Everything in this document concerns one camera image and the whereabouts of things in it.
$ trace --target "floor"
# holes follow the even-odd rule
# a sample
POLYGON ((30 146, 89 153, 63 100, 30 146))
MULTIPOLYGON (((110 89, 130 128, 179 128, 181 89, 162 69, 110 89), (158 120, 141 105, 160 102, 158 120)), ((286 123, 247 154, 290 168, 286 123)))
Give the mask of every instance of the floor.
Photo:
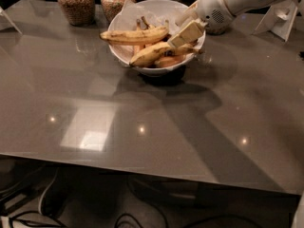
MULTIPOLYGON (((147 176, 57 164, 49 166, 47 173, 34 185, 36 191, 34 194, 40 194, 40 196, 28 195, 31 199, 20 207, 14 205, 20 197, 12 200, 12 204, 7 204, 10 208, 15 207, 14 210, 11 209, 13 211, 9 213, 9 217, 38 210, 41 194, 51 182, 58 167, 60 171, 52 187, 55 191, 56 185, 59 187, 58 190, 65 189, 66 199, 61 199, 60 203, 63 205, 56 210, 57 214, 53 217, 61 223, 61 227, 287 228, 291 227, 298 204, 296 196, 204 184, 199 185, 200 195, 197 195, 193 203, 190 199, 191 195, 190 198, 185 195, 185 190, 193 189, 197 183, 179 180, 171 182, 166 180, 166 184, 170 182, 170 185, 166 187, 171 191, 183 193, 180 197, 185 200, 189 198, 191 201, 183 202, 181 199, 177 199, 179 202, 175 202, 175 199, 163 201, 158 191, 150 186, 134 184, 137 180, 149 180, 147 176)), ((160 181, 157 179, 152 177, 151 182, 145 183, 162 183, 163 179, 160 181)), ((51 218, 35 213, 23 215, 20 218, 56 224, 51 218)), ((2 217, 2 220, 3 224, 2 226, 0 224, 0 228, 9 228, 7 218, 2 217)), ((15 221, 12 227, 28 226, 15 221)))

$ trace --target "table surface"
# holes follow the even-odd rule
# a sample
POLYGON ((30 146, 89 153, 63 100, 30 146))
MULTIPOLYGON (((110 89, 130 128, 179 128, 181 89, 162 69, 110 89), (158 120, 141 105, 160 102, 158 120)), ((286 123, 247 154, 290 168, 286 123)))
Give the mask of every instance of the table surface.
POLYGON ((287 43, 243 14, 155 79, 122 68, 96 23, 19 1, 0 31, 0 154, 292 194, 304 190, 304 20, 287 43))

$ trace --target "bowl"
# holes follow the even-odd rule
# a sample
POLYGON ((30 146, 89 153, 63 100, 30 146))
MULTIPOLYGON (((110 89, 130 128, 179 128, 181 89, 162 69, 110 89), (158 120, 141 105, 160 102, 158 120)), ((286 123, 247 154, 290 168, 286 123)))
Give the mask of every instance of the bowl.
MULTIPOLYGON (((179 16, 188 7, 182 3, 171 0, 146 0, 139 3, 128 2, 123 6, 123 9, 111 21, 108 30, 133 30, 136 27, 136 20, 142 16, 146 20, 155 25, 164 25, 166 19, 169 20, 169 33, 174 34, 179 31, 179 27, 175 25, 174 17, 179 16)), ((195 48, 201 48, 205 40, 205 32, 198 39, 195 48)), ((109 45, 112 54, 120 61, 123 67, 130 67, 129 62, 133 56, 132 46, 109 45)), ((188 64, 194 54, 186 55, 185 59, 173 66, 165 68, 149 68, 149 67, 130 67, 143 75, 150 77, 159 77, 173 71, 183 65, 188 64)))

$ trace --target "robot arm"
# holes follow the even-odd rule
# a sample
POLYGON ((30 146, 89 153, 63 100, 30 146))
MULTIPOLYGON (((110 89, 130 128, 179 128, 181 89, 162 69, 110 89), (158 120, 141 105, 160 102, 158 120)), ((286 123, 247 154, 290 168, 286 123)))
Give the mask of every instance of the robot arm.
MULTIPOLYGON (((284 0, 198 0, 195 6, 178 18, 176 23, 181 25, 189 16, 200 18, 208 23, 207 32, 223 33, 230 23, 240 14, 248 10, 269 7, 284 0)), ((304 14, 304 1, 292 0, 299 11, 304 14)))

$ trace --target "cable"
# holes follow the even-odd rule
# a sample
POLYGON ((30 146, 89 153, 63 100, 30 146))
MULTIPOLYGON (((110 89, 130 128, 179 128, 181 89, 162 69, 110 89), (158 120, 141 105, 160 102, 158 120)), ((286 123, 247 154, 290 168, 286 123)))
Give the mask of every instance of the cable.
POLYGON ((52 185, 54 184, 54 182, 56 181, 57 177, 58 177, 58 172, 59 172, 59 167, 56 168, 55 174, 53 176, 53 178, 51 179, 51 181, 49 182, 49 184, 47 185, 47 187, 45 188, 45 190, 43 191, 43 193, 41 194, 40 198, 39 198, 39 202, 38 202, 38 212, 39 214, 45 216, 47 215, 47 211, 46 209, 46 195, 48 190, 52 187, 52 185))
POLYGON ((238 215, 218 215, 218 216, 213 216, 213 217, 209 217, 209 218, 204 218, 204 219, 194 221, 190 224, 187 224, 187 225, 183 226, 182 228, 192 228, 192 227, 195 227, 199 224, 203 224, 203 223, 215 220, 215 219, 222 219, 222 218, 239 219, 239 220, 245 221, 246 223, 249 223, 249 224, 253 225, 256 228, 263 228, 261 225, 254 222, 253 220, 251 220, 249 218, 246 218, 246 217, 243 217, 243 216, 238 216, 238 215))
POLYGON ((32 220, 28 220, 28 219, 20 219, 20 217, 24 216, 24 215, 28 215, 28 214, 39 214, 39 212, 37 211, 26 211, 26 212, 22 212, 20 214, 17 214, 11 218, 9 218, 9 228, 14 228, 13 223, 15 221, 20 222, 21 224, 27 226, 27 227, 35 227, 35 228, 39 228, 39 227, 51 227, 51 228, 62 228, 62 227, 66 227, 62 222, 60 222, 58 219, 56 218, 51 218, 51 217, 47 217, 48 219, 54 221, 57 224, 48 224, 48 223, 42 223, 42 222, 37 222, 37 221, 32 221, 32 220))
POLYGON ((138 225, 140 228, 143 228, 143 226, 141 225, 141 223, 140 223, 133 215, 131 215, 131 214, 129 214, 129 213, 123 213, 123 214, 121 214, 121 215, 116 219, 114 228, 119 228, 122 224, 128 224, 128 225, 131 225, 131 226, 135 227, 130 221, 124 220, 124 221, 121 221, 121 222, 120 222, 120 220, 121 220, 123 217, 132 218, 132 219, 137 223, 137 225, 138 225))
POLYGON ((21 180, 19 180, 18 182, 16 182, 13 186, 7 188, 7 189, 2 189, 0 190, 0 195, 3 195, 3 194, 7 194, 8 192, 10 191, 13 191, 16 187, 18 187, 18 185, 20 185, 23 181, 27 180, 30 178, 30 176, 34 175, 35 173, 38 173, 39 171, 41 171, 43 168, 45 168, 46 165, 43 164, 42 166, 40 166, 38 169, 32 171, 32 172, 29 172, 27 173, 21 180))

